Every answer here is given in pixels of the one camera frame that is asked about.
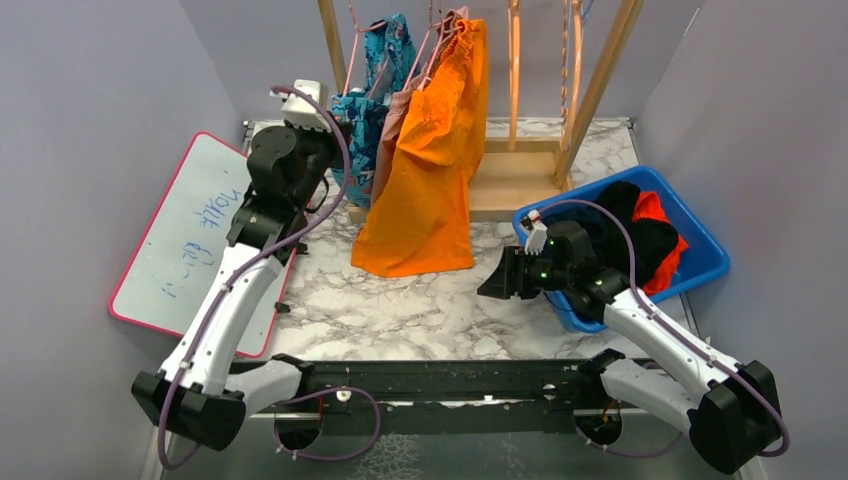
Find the blue shark print shorts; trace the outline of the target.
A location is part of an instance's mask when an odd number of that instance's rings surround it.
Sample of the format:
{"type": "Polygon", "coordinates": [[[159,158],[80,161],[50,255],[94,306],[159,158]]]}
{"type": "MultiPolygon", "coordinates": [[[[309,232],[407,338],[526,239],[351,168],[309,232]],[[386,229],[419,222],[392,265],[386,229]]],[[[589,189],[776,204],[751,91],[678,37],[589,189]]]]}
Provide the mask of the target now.
{"type": "Polygon", "coordinates": [[[346,177],[341,167],[334,168],[332,174],[338,185],[347,186],[347,199],[358,207],[370,206],[376,150],[389,110],[390,97],[385,104],[346,102],[334,108],[330,102],[334,118],[352,127],[348,144],[351,176],[346,177]]]}

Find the black shorts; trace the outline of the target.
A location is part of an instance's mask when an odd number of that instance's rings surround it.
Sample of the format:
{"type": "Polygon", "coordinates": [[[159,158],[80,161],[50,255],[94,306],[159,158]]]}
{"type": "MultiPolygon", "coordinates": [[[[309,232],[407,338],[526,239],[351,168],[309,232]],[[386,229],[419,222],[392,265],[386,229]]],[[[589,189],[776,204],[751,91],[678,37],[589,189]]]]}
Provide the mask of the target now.
{"type": "MultiPolygon", "coordinates": [[[[688,244],[669,222],[658,194],[616,181],[594,203],[615,215],[627,230],[634,248],[637,286],[648,295],[669,288],[688,244]]],[[[626,240],[615,223],[591,207],[580,214],[579,223],[588,232],[597,258],[628,273],[626,240]]]]}

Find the orange hanger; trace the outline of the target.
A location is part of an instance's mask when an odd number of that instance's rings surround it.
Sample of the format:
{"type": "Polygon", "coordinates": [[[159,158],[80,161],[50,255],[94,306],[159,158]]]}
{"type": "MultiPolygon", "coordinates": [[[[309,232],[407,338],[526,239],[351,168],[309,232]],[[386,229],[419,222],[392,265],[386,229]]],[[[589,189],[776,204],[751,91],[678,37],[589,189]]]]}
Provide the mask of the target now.
{"type": "Polygon", "coordinates": [[[561,82],[561,137],[560,150],[570,151],[574,144],[574,130],[579,110],[580,81],[582,76],[583,17],[581,0],[563,2],[562,31],[562,82],[561,82]]]}
{"type": "Polygon", "coordinates": [[[508,7],[508,60],[509,60],[509,130],[507,149],[512,152],[517,144],[517,122],[520,108],[520,0],[509,0],[508,7]]]}

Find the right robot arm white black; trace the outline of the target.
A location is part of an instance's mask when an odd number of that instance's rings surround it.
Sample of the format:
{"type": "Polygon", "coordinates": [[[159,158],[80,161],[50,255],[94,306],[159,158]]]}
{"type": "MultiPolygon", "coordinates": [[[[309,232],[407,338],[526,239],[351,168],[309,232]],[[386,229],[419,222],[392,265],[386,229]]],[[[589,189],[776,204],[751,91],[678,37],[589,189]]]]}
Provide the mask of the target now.
{"type": "Polygon", "coordinates": [[[603,267],[578,223],[536,223],[533,229],[543,230],[544,247],[505,248],[478,294],[507,300],[561,293],[574,312],[600,320],[659,366],[651,370],[614,351],[596,356],[576,383],[585,404],[632,404],[677,429],[725,474],[786,450],[786,424],[767,367],[758,361],[743,365],[678,326],[624,273],[603,267]]]}

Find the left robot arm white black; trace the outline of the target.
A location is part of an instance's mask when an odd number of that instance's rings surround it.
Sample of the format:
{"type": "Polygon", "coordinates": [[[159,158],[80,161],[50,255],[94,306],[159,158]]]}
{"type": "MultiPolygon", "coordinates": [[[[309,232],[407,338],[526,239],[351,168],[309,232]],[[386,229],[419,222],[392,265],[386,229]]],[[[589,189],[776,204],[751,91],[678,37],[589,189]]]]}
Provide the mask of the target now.
{"type": "Polygon", "coordinates": [[[231,374],[237,345],[266,291],[299,247],[300,238],[333,211],[310,202],[330,168],[350,165],[349,134],[275,125],[252,139],[249,183],[226,235],[216,280],[177,348],[154,373],[140,372],[131,394],[158,432],[221,451],[247,417],[276,401],[290,410],[313,401],[314,384],[285,357],[231,374]]]}

